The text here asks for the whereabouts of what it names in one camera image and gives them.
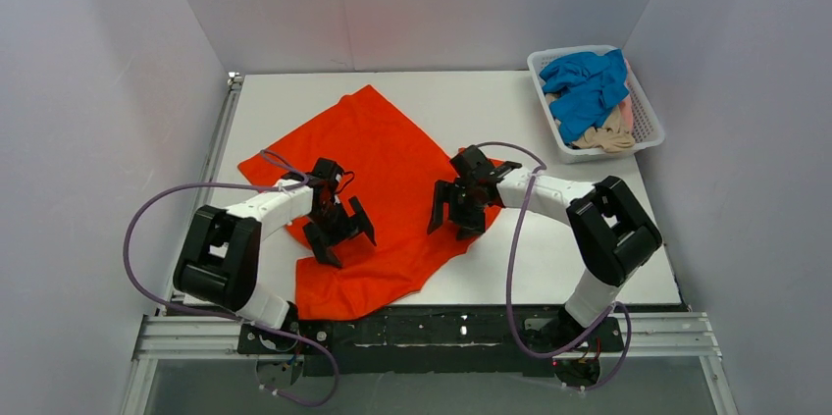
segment red cloth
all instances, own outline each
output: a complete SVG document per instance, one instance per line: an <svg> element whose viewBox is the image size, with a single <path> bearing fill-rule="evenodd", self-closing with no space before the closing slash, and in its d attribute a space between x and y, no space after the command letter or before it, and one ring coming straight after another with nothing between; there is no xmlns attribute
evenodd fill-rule
<svg viewBox="0 0 832 415"><path fill-rule="evenodd" d="M422 130L372 86L346 95L289 135L269 146L298 170L312 170L319 157L355 172L341 194L346 205L358 196L376 229L377 247L363 234L334 248L342 269L304 258L296 266L295 302L304 320L353 320L418 291L473 238L456 240L456 228L427 235L434 183L453 181L449 158ZM239 164L255 185L272 185L285 173L259 155ZM486 210L486 226L499 208ZM287 229L308 246L307 220Z"/></svg>

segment white table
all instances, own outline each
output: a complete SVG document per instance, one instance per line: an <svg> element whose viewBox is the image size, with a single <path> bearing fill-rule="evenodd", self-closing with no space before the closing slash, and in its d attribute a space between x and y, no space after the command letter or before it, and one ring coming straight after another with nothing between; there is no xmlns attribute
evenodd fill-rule
<svg viewBox="0 0 832 415"><path fill-rule="evenodd" d="M260 75L245 78L217 181L247 182L239 162L334 105L344 95L372 84L422 128L445 152L487 140L503 140L537 153L547 175L597 182L623 179L652 216L645 186L633 157L563 165L528 72L437 72L384 74ZM522 153L490 147L487 154L531 166ZM216 190L211 203L228 206L253 193ZM427 221L428 218L414 218ZM503 304L505 272L517 212L505 210L464 255L451 259L421 292L396 305ZM280 295L294 297L294 265L311 253L279 231L260 250L258 279ZM514 276L514 302L562 304L584 270L572 232L548 218L530 214L524 222ZM621 291L635 304L679 304L679 291L664 249L659 249Z"/></svg>

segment white plastic basket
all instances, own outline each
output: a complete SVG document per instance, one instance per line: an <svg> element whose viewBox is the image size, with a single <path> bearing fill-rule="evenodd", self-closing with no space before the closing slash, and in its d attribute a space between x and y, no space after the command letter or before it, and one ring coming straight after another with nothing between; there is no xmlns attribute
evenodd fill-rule
<svg viewBox="0 0 832 415"><path fill-rule="evenodd" d="M648 97L645 95L642 86L632 71L627 76L627 88L630 89L630 96L633 99L633 137L636 139L636 144L632 148L621 153L606 153L600 148L574 149L569 148L563 143L563 139L560 138L560 132L557 131L557 125L554 123L554 118L548 109L548 103L546 102L546 96L543 91L544 81L540 78L540 72L549 62L564 55L574 54L576 52L594 52L598 55L603 55L614 49L615 47L611 45L581 45L578 47L543 50L529 56L529 70L532 72L532 78L535 80L535 89L538 91L538 97L541 99L541 106L544 109L544 116L548 120L548 126L554 134L554 140L557 142L557 155L563 163L589 162L606 158L626 157L639 150L654 147L664 141L664 129L658 122L658 118L655 116Z"/></svg>

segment beige cloth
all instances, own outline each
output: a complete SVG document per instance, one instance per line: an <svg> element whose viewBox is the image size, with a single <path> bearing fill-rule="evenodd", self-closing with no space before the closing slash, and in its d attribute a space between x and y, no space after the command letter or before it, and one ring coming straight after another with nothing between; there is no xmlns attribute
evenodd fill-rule
<svg viewBox="0 0 832 415"><path fill-rule="evenodd" d="M546 95L548 103L556 99L557 97L553 94ZM636 139L630 134L630 127L621 115L620 105L612 108L612 112L609 113L609 117L600 129L589 128L581 135L581 138L572 142L572 145L578 148L600 147L606 153L623 152L635 144Z"/></svg>

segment white wall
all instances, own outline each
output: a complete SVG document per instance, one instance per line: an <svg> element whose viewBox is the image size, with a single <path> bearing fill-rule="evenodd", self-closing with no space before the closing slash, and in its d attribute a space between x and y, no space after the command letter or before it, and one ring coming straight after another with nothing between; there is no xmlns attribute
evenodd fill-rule
<svg viewBox="0 0 832 415"><path fill-rule="evenodd" d="M650 0L625 51L667 131L640 158L742 413L828 413L832 0Z"/></svg>
<svg viewBox="0 0 832 415"><path fill-rule="evenodd" d="M0 413L118 413L142 312L121 241L192 181L225 92L185 0L0 0ZM164 288L192 197L140 226Z"/></svg>
<svg viewBox="0 0 832 415"><path fill-rule="evenodd" d="M519 69L536 50L622 45L648 0L188 0L244 73Z"/></svg>

